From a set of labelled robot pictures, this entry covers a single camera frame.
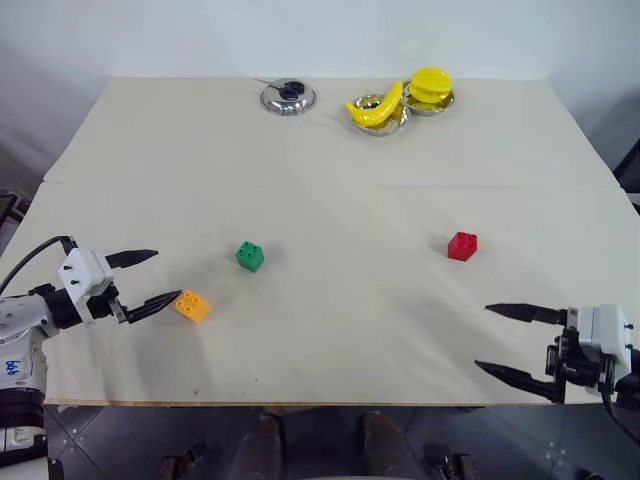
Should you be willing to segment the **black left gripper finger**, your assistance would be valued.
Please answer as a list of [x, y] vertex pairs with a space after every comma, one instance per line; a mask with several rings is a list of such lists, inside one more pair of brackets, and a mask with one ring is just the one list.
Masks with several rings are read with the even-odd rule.
[[124, 307], [123, 313], [125, 315], [125, 322], [133, 324], [147, 317], [153, 316], [174, 302], [181, 294], [181, 290], [176, 290], [148, 299], [141, 306], [133, 310], [128, 310]]
[[151, 249], [125, 250], [107, 255], [105, 260], [111, 268], [125, 269], [140, 264], [159, 252]]

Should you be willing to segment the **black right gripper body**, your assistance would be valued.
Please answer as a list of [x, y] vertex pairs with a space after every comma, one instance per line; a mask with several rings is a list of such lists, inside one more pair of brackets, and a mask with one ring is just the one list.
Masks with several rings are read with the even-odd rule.
[[614, 392], [615, 360], [610, 354], [583, 348], [575, 328], [564, 328], [553, 345], [547, 347], [545, 373], [553, 378], [547, 384], [548, 396], [564, 396], [566, 384], [595, 390], [610, 396]]

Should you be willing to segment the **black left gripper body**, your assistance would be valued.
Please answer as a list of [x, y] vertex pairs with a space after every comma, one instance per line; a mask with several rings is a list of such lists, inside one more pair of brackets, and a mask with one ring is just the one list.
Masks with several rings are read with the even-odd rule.
[[119, 323], [127, 320], [125, 307], [119, 301], [119, 291], [114, 284], [110, 284], [102, 294], [91, 296], [87, 307], [94, 320], [108, 316], [113, 316]]

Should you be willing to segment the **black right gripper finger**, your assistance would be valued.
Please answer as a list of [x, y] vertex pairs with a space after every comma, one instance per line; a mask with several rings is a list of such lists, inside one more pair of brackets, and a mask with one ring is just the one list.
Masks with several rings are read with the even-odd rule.
[[551, 325], [567, 324], [566, 309], [551, 309], [526, 303], [496, 303], [486, 305], [485, 309], [504, 317], [521, 322], [540, 322]]
[[484, 372], [512, 388], [543, 397], [556, 404], [562, 404], [565, 401], [566, 386], [562, 382], [536, 380], [530, 373], [504, 365], [479, 360], [475, 360], [474, 363]]

